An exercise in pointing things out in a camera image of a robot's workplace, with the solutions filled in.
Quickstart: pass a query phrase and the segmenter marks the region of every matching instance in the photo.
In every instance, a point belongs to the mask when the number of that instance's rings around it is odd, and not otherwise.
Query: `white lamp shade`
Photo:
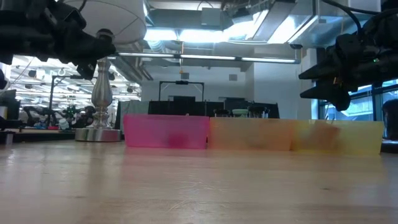
[[[83,0],[65,3],[78,9]],[[114,44],[130,44],[146,34],[143,0],[87,0],[81,14],[87,22],[85,32],[95,36],[100,29],[109,29]]]

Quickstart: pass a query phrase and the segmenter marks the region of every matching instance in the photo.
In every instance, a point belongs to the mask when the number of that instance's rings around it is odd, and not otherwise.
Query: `pink plastic bin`
[[[126,114],[124,136],[129,147],[206,149],[209,117]]]

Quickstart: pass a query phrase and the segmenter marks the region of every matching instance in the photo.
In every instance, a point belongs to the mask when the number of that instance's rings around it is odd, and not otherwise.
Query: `desk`
[[[398,223],[398,157],[125,149],[0,150],[2,224]]]

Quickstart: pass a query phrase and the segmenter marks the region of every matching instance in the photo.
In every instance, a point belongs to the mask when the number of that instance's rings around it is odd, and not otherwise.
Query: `silver lamp base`
[[[84,142],[118,142],[121,139],[120,130],[80,128],[75,131],[75,140]]]

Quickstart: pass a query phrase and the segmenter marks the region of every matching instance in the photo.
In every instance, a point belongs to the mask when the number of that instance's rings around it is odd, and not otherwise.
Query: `table surface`
[[[398,157],[130,149],[60,141],[0,149],[0,223],[398,223]]]

